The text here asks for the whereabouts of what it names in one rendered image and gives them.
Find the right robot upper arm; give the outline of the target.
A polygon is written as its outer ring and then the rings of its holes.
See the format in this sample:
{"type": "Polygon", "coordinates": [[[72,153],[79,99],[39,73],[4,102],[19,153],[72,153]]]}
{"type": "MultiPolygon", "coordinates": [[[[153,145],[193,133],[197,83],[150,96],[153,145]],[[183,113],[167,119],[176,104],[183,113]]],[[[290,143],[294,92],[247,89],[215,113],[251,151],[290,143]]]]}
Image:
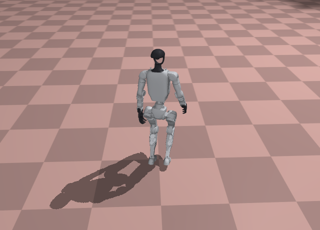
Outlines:
{"type": "Polygon", "coordinates": [[[168,78],[170,81],[172,81],[172,84],[173,84],[173,87],[175,89],[175,97],[176,98],[182,98],[183,95],[182,95],[182,91],[181,91],[181,84],[180,84],[180,81],[179,81],[179,75],[177,72],[175,71],[168,71],[168,78]]]}

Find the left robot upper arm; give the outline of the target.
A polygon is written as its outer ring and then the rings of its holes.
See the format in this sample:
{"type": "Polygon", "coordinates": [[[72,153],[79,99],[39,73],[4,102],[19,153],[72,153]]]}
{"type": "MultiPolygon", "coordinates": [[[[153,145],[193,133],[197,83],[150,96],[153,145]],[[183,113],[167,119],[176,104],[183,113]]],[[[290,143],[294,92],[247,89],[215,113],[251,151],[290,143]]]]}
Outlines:
{"type": "Polygon", "coordinates": [[[145,84],[146,84],[146,74],[148,70],[143,70],[139,74],[139,80],[138,80],[138,90],[137,94],[141,97],[144,97],[146,95],[146,91],[144,90],[145,84]]]}

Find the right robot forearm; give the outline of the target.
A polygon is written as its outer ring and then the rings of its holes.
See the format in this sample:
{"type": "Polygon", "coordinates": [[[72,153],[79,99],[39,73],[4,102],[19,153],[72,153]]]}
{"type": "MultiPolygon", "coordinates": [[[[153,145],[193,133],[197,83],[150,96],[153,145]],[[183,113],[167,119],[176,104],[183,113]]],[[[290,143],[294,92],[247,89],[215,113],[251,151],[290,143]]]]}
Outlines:
{"type": "Polygon", "coordinates": [[[179,103],[180,103],[180,106],[182,106],[182,105],[185,105],[185,106],[186,106],[186,101],[185,101],[184,93],[183,93],[182,90],[181,90],[181,93],[182,93],[182,96],[183,96],[183,97],[178,98],[178,101],[179,101],[179,103]]]}

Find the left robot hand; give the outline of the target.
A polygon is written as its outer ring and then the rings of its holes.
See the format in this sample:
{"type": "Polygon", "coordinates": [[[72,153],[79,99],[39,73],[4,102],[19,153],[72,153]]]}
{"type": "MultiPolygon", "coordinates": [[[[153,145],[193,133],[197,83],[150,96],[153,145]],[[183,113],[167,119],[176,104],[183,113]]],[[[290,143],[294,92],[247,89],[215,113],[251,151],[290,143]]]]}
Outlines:
{"type": "Polygon", "coordinates": [[[147,121],[146,119],[144,119],[144,117],[143,117],[143,110],[141,111],[141,109],[140,108],[137,108],[137,112],[138,112],[138,118],[139,118],[139,122],[141,123],[141,124],[144,124],[144,123],[146,123],[145,121],[147,121]]]}

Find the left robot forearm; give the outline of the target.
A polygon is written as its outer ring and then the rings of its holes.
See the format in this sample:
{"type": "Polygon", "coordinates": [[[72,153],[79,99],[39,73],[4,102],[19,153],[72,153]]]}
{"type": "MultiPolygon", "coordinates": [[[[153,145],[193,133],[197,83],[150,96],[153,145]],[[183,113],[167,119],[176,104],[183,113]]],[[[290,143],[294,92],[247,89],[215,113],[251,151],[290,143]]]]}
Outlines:
{"type": "Polygon", "coordinates": [[[140,108],[140,110],[142,111],[143,110],[143,103],[144,103],[144,101],[143,101],[143,99],[144,99],[144,97],[143,96],[139,96],[138,94],[136,94],[136,99],[137,99],[137,110],[138,110],[138,108],[140,108]]]}

